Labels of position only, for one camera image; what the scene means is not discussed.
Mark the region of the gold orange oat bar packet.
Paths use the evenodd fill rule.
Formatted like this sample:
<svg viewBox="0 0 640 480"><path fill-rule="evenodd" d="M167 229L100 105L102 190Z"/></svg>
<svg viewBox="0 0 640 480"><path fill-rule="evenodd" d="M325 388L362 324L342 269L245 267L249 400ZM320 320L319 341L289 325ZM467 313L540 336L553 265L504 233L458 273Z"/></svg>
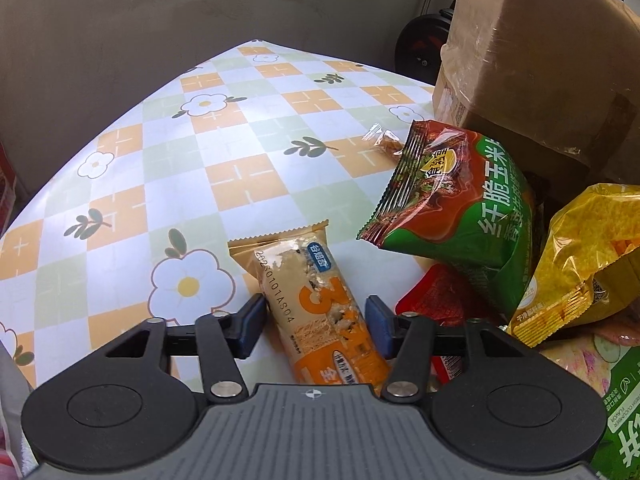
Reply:
<svg viewBox="0 0 640 480"><path fill-rule="evenodd" d="M380 392L390 364L378 350L326 242L326 220L240 238L230 257L266 297L294 375L309 385L365 384Z"/></svg>

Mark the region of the small clear nut packet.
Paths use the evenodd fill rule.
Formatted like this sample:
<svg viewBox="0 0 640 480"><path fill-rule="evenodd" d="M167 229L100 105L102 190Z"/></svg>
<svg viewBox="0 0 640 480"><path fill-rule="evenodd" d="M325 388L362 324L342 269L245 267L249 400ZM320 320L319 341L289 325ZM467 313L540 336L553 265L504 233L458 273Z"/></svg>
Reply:
<svg viewBox="0 0 640 480"><path fill-rule="evenodd" d="M383 128L380 124L374 124L362 137L371 148L376 148L380 152L393 160L400 159L404 142L395 133Z"/></svg>

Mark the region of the green cucumber chip bag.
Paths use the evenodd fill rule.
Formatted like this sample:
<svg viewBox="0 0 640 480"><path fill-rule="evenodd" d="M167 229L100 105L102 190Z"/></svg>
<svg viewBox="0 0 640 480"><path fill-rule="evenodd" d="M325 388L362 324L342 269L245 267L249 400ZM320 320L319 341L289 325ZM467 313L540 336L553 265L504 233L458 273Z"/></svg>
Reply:
<svg viewBox="0 0 640 480"><path fill-rule="evenodd" d="M590 385L603 401L606 429L593 468L609 479L639 477L639 348L599 334L547 341L540 353Z"/></svg>

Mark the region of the red green corn chip bag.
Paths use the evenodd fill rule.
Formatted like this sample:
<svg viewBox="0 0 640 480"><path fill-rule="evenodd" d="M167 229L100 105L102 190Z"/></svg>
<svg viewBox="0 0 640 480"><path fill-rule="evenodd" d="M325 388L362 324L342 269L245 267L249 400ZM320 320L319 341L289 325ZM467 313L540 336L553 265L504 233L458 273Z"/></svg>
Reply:
<svg viewBox="0 0 640 480"><path fill-rule="evenodd" d="M533 208L526 179L498 141L426 120L411 125L358 236L451 264L510 318L533 276Z"/></svg>

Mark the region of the brown cardboard box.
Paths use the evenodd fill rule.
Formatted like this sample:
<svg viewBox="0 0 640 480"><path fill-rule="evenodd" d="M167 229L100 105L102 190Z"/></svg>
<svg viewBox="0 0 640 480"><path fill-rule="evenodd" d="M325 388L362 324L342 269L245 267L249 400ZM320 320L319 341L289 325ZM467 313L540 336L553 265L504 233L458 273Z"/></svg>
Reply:
<svg viewBox="0 0 640 480"><path fill-rule="evenodd" d="M639 18L620 0L457 0L435 116L522 150L639 181Z"/></svg>

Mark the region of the floral checkered bed sheet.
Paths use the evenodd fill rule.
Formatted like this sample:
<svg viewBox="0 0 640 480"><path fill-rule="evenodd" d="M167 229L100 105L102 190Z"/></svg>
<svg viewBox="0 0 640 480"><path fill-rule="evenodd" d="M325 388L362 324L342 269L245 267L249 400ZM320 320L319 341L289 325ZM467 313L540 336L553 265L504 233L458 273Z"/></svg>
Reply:
<svg viewBox="0 0 640 480"><path fill-rule="evenodd" d="M33 385L146 318L190 324L256 292L230 240L328 222L358 301L393 306L428 263L357 238L393 171L364 142L433 114L433 87L253 40L95 136L1 241L1 341Z"/></svg>

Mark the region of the yellow crinkled snack bag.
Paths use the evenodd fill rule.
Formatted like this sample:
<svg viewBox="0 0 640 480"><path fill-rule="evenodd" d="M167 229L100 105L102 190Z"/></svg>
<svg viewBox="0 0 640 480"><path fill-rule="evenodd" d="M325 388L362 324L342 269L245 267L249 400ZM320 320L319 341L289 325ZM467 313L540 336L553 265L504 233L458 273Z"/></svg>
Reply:
<svg viewBox="0 0 640 480"><path fill-rule="evenodd" d="M564 327L599 322L639 299L639 188L598 183L551 219L508 333L536 347Z"/></svg>

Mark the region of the red sauce packet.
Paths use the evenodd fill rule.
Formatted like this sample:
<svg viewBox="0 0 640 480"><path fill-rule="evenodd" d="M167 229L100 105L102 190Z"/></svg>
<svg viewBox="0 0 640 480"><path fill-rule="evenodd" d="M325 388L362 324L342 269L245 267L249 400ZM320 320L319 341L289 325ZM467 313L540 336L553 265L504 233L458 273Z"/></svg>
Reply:
<svg viewBox="0 0 640 480"><path fill-rule="evenodd" d="M445 263L433 263L418 284L398 301L395 314L408 312L426 316L442 327L460 327L469 318L501 324L499 312L480 291Z"/></svg>

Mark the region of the black exercise bike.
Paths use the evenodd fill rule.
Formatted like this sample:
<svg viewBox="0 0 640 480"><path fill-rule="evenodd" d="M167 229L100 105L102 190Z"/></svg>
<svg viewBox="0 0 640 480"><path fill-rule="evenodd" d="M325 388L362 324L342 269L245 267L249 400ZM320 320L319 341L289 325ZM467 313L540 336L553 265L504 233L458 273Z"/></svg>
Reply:
<svg viewBox="0 0 640 480"><path fill-rule="evenodd" d="M427 84L436 82L456 1L421 0L418 15L405 24L396 41L396 73Z"/></svg>

